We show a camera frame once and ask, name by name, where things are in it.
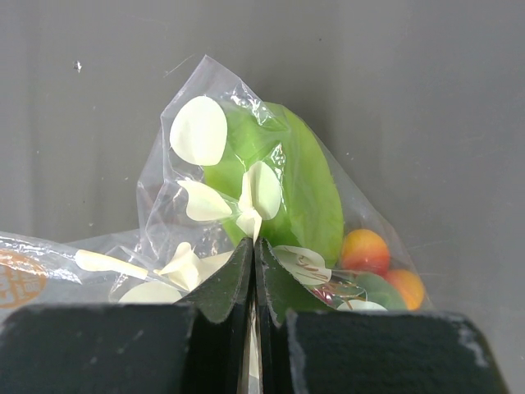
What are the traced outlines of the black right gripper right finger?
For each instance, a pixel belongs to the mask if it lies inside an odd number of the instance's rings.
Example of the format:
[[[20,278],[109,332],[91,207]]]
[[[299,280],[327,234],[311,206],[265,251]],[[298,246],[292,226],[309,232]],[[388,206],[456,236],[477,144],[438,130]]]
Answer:
[[[486,338],[461,314],[338,312],[254,247],[264,393],[506,393]]]

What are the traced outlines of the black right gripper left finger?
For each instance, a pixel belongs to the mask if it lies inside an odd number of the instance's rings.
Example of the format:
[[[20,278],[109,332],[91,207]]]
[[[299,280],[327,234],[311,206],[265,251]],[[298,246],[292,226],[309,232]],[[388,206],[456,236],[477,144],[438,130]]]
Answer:
[[[1,329],[4,393],[246,393],[253,243],[175,304],[33,305]]]

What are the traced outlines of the orange fake fruit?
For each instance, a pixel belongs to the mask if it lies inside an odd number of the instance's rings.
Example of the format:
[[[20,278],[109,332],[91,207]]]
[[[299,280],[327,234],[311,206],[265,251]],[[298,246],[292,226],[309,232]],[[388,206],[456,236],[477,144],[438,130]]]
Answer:
[[[390,251],[374,231],[351,231],[344,240],[340,265],[343,269],[384,275],[390,266]]]

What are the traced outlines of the green fake fruit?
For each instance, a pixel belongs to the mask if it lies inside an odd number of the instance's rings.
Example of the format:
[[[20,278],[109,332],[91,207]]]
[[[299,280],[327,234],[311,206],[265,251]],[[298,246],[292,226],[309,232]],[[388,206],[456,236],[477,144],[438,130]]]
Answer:
[[[340,195],[317,138],[288,108],[265,103],[256,112],[223,104],[228,136],[222,160],[203,169],[204,181],[238,200],[243,174],[265,162],[282,186],[279,213],[263,221],[260,235],[271,245],[291,245],[320,254],[332,268],[340,255],[344,216]]]

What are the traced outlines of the clear polka dot zip bag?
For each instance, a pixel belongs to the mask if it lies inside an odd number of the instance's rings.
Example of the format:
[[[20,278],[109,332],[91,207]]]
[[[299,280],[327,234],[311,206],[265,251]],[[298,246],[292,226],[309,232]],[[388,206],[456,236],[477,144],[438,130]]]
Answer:
[[[242,240],[269,243],[279,264],[312,295],[338,310],[420,310],[425,286],[394,228],[320,142],[340,195],[344,233],[336,265],[317,252],[273,246],[260,235],[280,210],[276,173],[257,161],[233,200],[204,181],[203,169],[225,152],[223,104],[256,112],[262,101],[237,75],[210,57],[198,64],[161,115],[161,129],[139,177],[139,227],[81,245],[1,235],[1,314],[31,304],[172,304],[222,268]],[[343,269],[345,237],[368,229],[390,251],[384,275]]]

